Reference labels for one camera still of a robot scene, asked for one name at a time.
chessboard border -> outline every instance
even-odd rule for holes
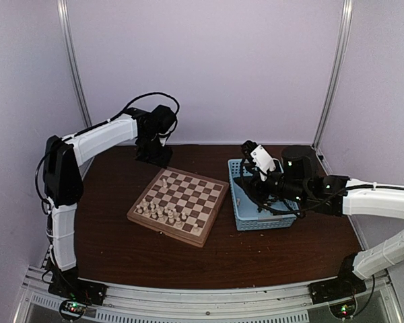
[[[212,182],[214,184],[219,184],[219,185],[223,186],[222,190],[220,191],[220,195],[217,198],[217,202],[215,204],[215,207],[213,207],[212,211],[211,211],[214,214],[213,214],[213,216],[210,216],[208,218],[208,220],[206,221],[206,223],[204,225],[204,228],[202,229],[203,232],[201,233],[201,235],[199,237],[195,236],[193,234],[181,231],[179,229],[176,229],[175,227],[168,227],[169,232],[164,231],[164,229],[160,228],[159,226],[160,225],[163,226],[165,224],[157,222],[157,223],[159,223],[159,225],[156,225],[157,223],[154,223],[153,219],[146,219],[142,215],[135,212],[136,206],[142,201],[142,199],[152,189],[154,184],[160,179],[160,177],[163,175],[163,173],[166,170],[168,170],[170,172],[175,172],[175,173],[178,173],[178,174],[182,174],[182,175],[185,175],[185,176],[190,176],[190,177],[193,177],[193,178],[197,178],[199,180],[205,180],[205,181]],[[228,182],[223,182],[221,180],[216,180],[214,178],[210,178],[210,177],[207,177],[207,176],[202,176],[202,175],[191,173],[191,172],[186,172],[185,170],[178,170],[176,168],[171,168],[171,167],[163,168],[162,170],[160,170],[158,172],[156,177],[154,177],[154,179],[147,185],[145,190],[139,195],[136,202],[133,204],[133,206],[127,212],[127,219],[132,221],[132,222],[138,223],[138,224],[140,224],[140,225],[142,225],[144,227],[152,229],[154,231],[162,232],[163,234],[165,234],[165,235],[167,235],[167,236],[169,236],[171,238],[181,240],[181,241],[186,242],[188,244],[191,244],[193,246],[202,248],[205,245],[205,243],[206,243],[206,241],[208,239],[209,232],[211,232],[211,229],[212,229],[212,226],[214,224],[214,221],[217,218],[217,215],[218,215],[218,213],[220,211],[220,208],[222,207],[222,205],[224,203],[224,199],[226,198],[226,195],[227,195],[228,191],[229,191],[229,183]]]

light chessboard square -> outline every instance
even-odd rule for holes
[[[229,189],[227,182],[174,168],[161,170],[127,213],[130,221],[171,238],[203,247]],[[163,212],[143,212],[143,199],[179,214],[173,221]]]

plastic basket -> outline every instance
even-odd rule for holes
[[[283,172],[283,168],[278,162],[278,159],[274,159],[274,161],[277,161],[276,164],[279,166],[281,172]],[[250,201],[244,190],[235,183],[234,178],[240,176],[240,163],[241,159],[231,159],[228,161],[230,192],[232,193],[232,201],[234,203],[236,229],[238,231],[248,231],[290,227],[296,220],[296,215],[272,215],[272,213],[268,211],[258,212],[257,206]],[[244,169],[244,176],[245,175],[250,175],[250,173]],[[240,199],[239,206],[236,202],[237,199]],[[292,207],[292,209],[298,209],[296,202],[289,200],[285,201]],[[282,202],[273,203],[271,207],[282,211],[288,210]]]

robotic arm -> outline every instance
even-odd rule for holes
[[[308,146],[290,146],[282,151],[284,173],[274,172],[272,157],[262,146],[247,141],[242,152],[252,176],[241,176],[238,184],[250,200],[274,215],[290,212],[264,205],[269,195],[298,202],[299,216],[316,211],[339,217],[376,215],[404,219],[404,186],[362,182],[347,176],[318,176],[318,161]],[[346,257],[336,279],[310,285],[312,300],[321,303],[348,296],[351,286],[356,292],[363,292],[364,279],[403,260],[404,230],[378,246]]]
[[[162,95],[173,100],[175,112],[159,105],[152,112],[132,108],[131,104],[146,96]],[[51,293],[87,303],[87,298],[97,299],[92,303],[102,303],[104,286],[84,284],[77,279],[77,262],[73,247],[74,220],[77,203],[83,194],[83,183],[79,167],[103,151],[131,139],[136,140],[136,158],[161,167],[166,167],[172,157],[166,140],[175,130],[179,103],[171,96],[154,92],[139,96],[129,102],[116,116],[78,133],[59,138],[52,136],[46,143],[46,153],[38,165],[44,161],[44,193],[42,207],[48,215],[47,236],[51,243],[53,285]]]

vent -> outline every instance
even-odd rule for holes
[[[32,303],[43,306],[44,308],[49,308],[51,310],[57,310],[60,306],[59,301],[57,301],[56,299],[39,294],[33,295]]]
[[[101,323],[202,323],[206,320],[159,320],[158,318],[138,317],[99,309],[96,321]],[[274,315],[252,320],[210,320],[213,323],[309,323],[307,311],[293,314]]]

